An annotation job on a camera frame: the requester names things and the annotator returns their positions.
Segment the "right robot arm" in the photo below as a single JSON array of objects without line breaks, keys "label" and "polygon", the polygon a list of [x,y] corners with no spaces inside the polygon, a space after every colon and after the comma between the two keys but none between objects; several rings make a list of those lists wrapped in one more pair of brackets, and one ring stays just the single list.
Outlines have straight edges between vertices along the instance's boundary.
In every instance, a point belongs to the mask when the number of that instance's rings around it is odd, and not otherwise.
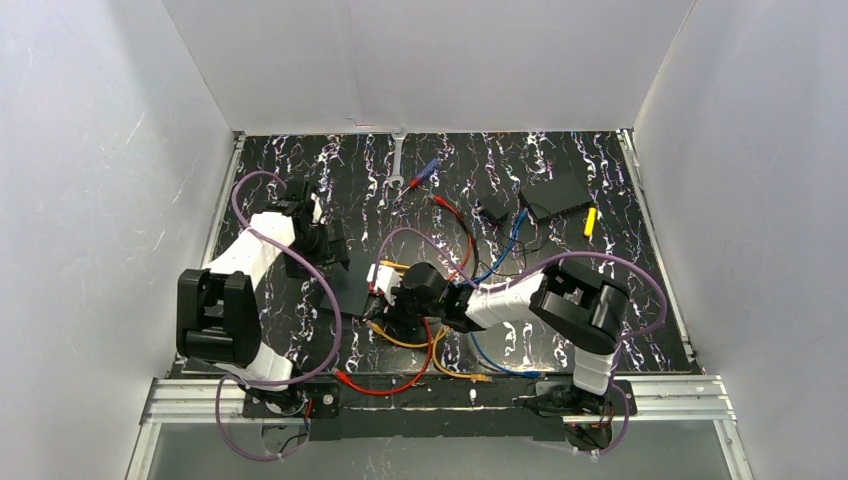
[{"label": "right robot arm", "polygon": [[379,273],[373,291],[387,302],[391,321],[437,318],[469,333],[539,320],[574,346],[572,385],[596,397],[608,391],[629,304],[624,285],[574,260],[477,289],[451,283],[433,265],[419,262],[402,277]]}]

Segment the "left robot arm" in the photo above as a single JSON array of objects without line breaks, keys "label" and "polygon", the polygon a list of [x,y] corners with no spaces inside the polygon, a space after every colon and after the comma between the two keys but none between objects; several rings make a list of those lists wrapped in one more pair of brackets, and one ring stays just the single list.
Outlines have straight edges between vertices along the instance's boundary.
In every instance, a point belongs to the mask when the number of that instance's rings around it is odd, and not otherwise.
[{"label": "left robot arm", "polygon": [[218,257],[177,280],[176,348],[247,387],[283,392],[294,363],[263,341],[255,290],[278,257],[291,278],[307,279],[320,268],[350,265],[343,226],[323,217],[317,188],[306,180],[286,184],[281,199],[254,214],[247,228]]}]

